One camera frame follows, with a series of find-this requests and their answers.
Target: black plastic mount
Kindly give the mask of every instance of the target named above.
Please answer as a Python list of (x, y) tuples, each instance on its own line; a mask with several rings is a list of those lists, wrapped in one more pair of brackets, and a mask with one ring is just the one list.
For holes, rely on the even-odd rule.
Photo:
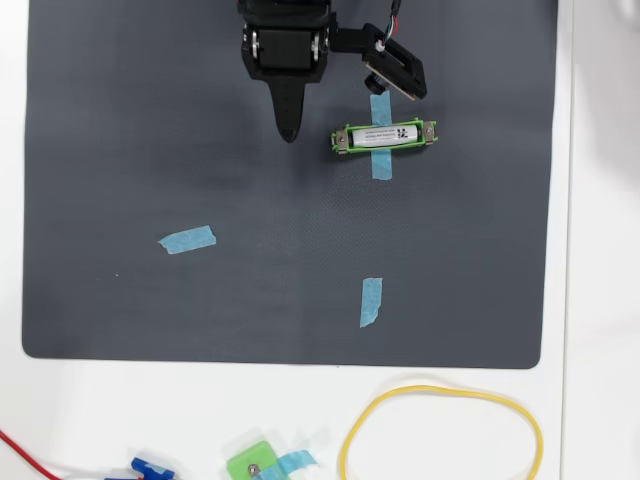
[(379, 51), (384, 32), (371, 24), (340, 29), (331, 0), (239, 0), (246, 24), (242, 59), (254, 80), (269, 85), (276, 124), (287, 142), (298, 136), (307, 83), (318, 83), (329, 48), (357, 53), (373, 72), (367, 86), (382, 93), (388, 83), (412, 99), (427, 94), (422, 62), (393, 40)]

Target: green plastic part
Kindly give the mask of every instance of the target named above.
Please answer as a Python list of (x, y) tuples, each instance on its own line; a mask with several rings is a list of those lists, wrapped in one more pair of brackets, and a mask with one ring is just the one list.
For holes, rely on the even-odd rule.
[[(433, 124), (433, 127), (436, 127), (437, 122), (431, 122)], [(418, 128), (419, 132), (422, 132), (424, 129), (424, 120), (420, 120), (418, 118), (412, 120), (411, 122), (404, 122), (404, 123), (394, 123), (391, 126), (394, 127), (401, 127), (401, 126), (407, 126), (407, 125), (414, 125)], [(367, 128), (376, 128), (375, 126), (372, 125), (368, 125), (366, 127), (352, 127), (351, 125), (347, 124), (344, 127), (344, 130), (348, 136), (348, 138), (351, 138), (351, 134), (353, 132), (355, 132), (356, 130), (365, 130)], [(338, 132), (334, 132), (331, 137), (333, 139), (335, 139), (338, 136)], [(433, 142), (437, 142), (438, 141), (438, 137), (434, 137), (433, 138)], [(337, 145), (337, 142), (333, 142), (333, 151), (334, 152), (340, 152), (340, 145)], [(347, 141), (347, 151), (346, 153), (366, 153), (366, 152), (373, 152), (375, 150), (403, 150), (406, 148), (415, 148), (415, 147), (423, 147), (427, 144), (426, 138), (424, 137), (424, 135), (420, 135), (420, 137), (418, 138), (418, 141), (416, 142), (412, 142), (412, 143), (405, 143), (404, 145), (392, 145), (392, 146), (388, 146), (388, 147), (374, 147), (374, 148), (364, 148), (364, 147), (353, 147), (351, 146), (351, 143), (349, 141)]]
[(262, 441), (227, 462), (227, 471), (233, 480), (251, 480), (249, 467), (257, 465), (261, 472), (278, 463), (278, 457), (268, 442)]

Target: battery label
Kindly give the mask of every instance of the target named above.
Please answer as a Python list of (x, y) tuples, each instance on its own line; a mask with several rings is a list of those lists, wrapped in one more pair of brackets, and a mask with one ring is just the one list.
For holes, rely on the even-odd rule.
[(417, 141), (418, 128), (415, 125), (374, 127), (353, 132), (354, 147), (392, 147)]

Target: wire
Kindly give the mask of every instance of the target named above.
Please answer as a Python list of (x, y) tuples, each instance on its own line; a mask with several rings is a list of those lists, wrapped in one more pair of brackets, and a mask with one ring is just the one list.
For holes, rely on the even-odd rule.
[(513, 410), (520, 413), (524, 418), (526, 418), (536, 433), (536, 457), (533, 462), (533, 466), (529, 471), (528, 480), (533, 480), (538, 474), (538, 470), (540, 469), (540, 463), (542, 463), (542, 454), (544, 451), (544, 439), (542, 438), (542, 431), (540, 430), (540, 426), (536, 419), (529, 413), (529, 411), (524, 408), (522, 405), (514, 402), (513, 400), (509, 400), (508, 398), (500, 397), (498, 395), (492, 395), (490, 393), (482, 393), (482, 392), (474, 392), (472, 390), (457, 390), (451, 388), (443, 388), (443, 387), (434, 387), (431, 385), (413, 385), (411, 387), (402, 387), (396, 388), (395, 390), (391, 390), (387, 393), (380, 395), (376, 398), (371, 404), (367, 407), (367, 409), (360, 415), (360, 418), (356, 421), (355, 425), (351, 428), (349, 435), (347, 435), (347, 439), (344, 441), (344, 445), (342, 446), (342, 450), (340, 452), (340, 478), (341, 480), (347, 480), (347, 454), (349, 453), (349, 447), (351, 447), (351, 442), (353, 442), (354, 437), (360, 430), (360, 427), (367, 420), (371, 412), (373, 412), (378, 405), (387, 400), (388, 398), (395, 397), (396, 395), (404, 395), (408, 393), (430, 393), (430, 394), (438, 394), (438, 395), (448, 395), (448, 396), (456, 396), (456, 397), (466, 397), (466, 398), (475, 398), (479, 400), (487, 400), (490, 402), (498, 403), (500, 405), (504, 405), (506, 407), (512, 408)]
[(61, 480), (59, 477), (56, 477), (52, 473), (48, 472), (42, 465), (36, 462), (31, 455), (25, 452), (20, 446), (11, 440), (5, 433), (0, 430), (0, 439), (3, 440), (7, 445), (9, 445), (15, 452), (24, 458), (29, 465), (35, 468), (40, 474), (48, 478), (49, 480)]

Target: blue tape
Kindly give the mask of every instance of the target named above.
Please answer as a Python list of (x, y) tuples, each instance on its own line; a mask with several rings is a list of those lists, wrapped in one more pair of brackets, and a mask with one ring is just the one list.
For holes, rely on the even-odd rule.
[[(371, 95), (371, 119), (374, 127), (388, 127), (391, 119), (391, 95), (387, 90), (382, 95)], [(371, 172), (374, 180), (391, 180), (391, 150), (371, 152)]]
[(317, 464), (318, 462), (308, 451), (299, 450), (280, 457), (278, 463), (273, 467), (267, 468), (253, 478), (257, 480), (287, 480), (290, 473)]
[(184, 232), (172, 233), (158, 242), (167, 249), (169, 255), (188, 252), (198, 248), (210, 247), (216, 244), (216, 237), (209, 225)]
[(360, 310), (360, 328), (371, 325), (378, 318), (382, 304), (382, 279), (365, 278), (362, 281), (362, 309)]

